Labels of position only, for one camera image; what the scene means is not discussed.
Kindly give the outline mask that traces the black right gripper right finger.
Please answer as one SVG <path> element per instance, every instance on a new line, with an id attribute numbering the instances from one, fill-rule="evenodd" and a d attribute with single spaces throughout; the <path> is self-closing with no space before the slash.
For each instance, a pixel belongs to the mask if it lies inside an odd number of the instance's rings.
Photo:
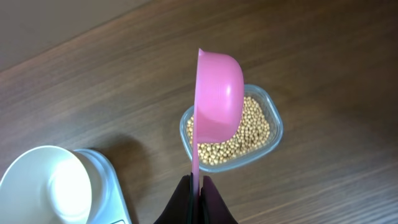
<path id="1" fill-rule="evenodd" d="M 205 175 L 200 192 L 200 224 L 238 224 L 234 219 L 212 179 Z"/>

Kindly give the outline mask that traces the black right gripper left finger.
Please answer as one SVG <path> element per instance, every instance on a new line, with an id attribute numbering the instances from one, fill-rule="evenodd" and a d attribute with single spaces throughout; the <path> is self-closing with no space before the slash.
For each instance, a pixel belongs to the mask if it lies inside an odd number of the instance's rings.
<path id="1" fill-rule="evenodd" d="M 193 220 L 193 177 L 181 178 L 155 224 L 191 224 Z"/>

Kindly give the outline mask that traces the pink plastic measuring scoop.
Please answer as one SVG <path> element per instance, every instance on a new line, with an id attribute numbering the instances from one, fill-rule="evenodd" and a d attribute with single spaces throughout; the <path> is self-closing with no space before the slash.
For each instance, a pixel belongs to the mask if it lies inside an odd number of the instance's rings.
<path id="1" fill-rule="evenodd" d="M 192 174 L 193 193 L 199 195 L 199 143 L 229 140 L 238 130 L 243 113 L 244 79 L 231 56 L 198 50 L 194 97 Z"/>

